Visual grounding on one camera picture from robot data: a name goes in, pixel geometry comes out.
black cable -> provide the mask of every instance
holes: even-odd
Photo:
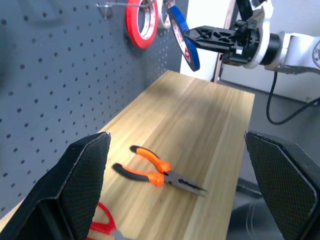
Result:
[[[281,124],[285,124],[288,121],[290,121],[291,119],[293,119],[295,116],[297,116],[298,114],[300,114],[302,111],[306,110],[308,107],[314,105],[317,102],[320,102],[320,97],[306,103],[305,105],[303,105],[302,107],[300,107],[297,111],[295,111],[293,114],[291,114],[290,116],[288,116],[287,118],[283,119],[282,121],[273,121],[270,118],[270,102],[271,102],[271,98],[274,95],[274,90],[275,90],[275,86],[277,83],[277,77],[278,77],[278,72],[274,72],[274,77],[273,77],[273,83],[272,83],[272,87],[269,93],[269,97],[268,97],[268,102],[266,103],[266,118],[268,119],[268,121],[273,124],[273,125],[281,125]]]

red scissor handle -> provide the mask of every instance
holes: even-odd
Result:
[[[105,212],[105,214],[109,218],[109,223],[100,223],[100,222],[92,222],[90,229],[98,231],[100,233],[104,233],[107,235],[111,235],[114,230],[116,230],[116,224],[114,218],[112,217],[109,210],[103,205],[101,202],[98,202],[98,206]]]

wooden table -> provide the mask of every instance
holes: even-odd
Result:
[[[101,129],[111,133],[111,145],[100,201],[125,237],[226,238],[253,101],[251,93],[167,71]],[[156,170],[130,152],[131,145],[170,162],[175,172],[207,189],[206,197],[117,174],[114,163]],[[98,208],[93,220],[108,222]],[[113,239],[94,231],[89,237]]]

plier jaw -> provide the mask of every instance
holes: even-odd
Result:
[[[190,179],[172,171],[171,164],[169,162],[163,161],[149,149],[133,145],[130,147],[130,150],[133,153],[143,156],[149,161],[151,161],[156,166],[159,172],[136,171],[128,167],[122,166],[119,163],[115,163],[113,165],[113,169],[120,175],[131,180],[151,182],[152,184],[158,187],[163,185],[164,183],[167,183],[177,188],[191,192],[193,194],[197,194],[203,197],[205,196],[201,192],[201,190],[206,191],[205,189],[198,186],[195,182],[191,181]]]

pegboard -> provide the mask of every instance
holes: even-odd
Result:
[[[176,5],[186,16],[188,1]],[[112,13],[104,21],[91,0],[0,2],[0,218],[69,144],[99,131],[166,70],[179,72],[170,29],[139,49],[125,7]]]

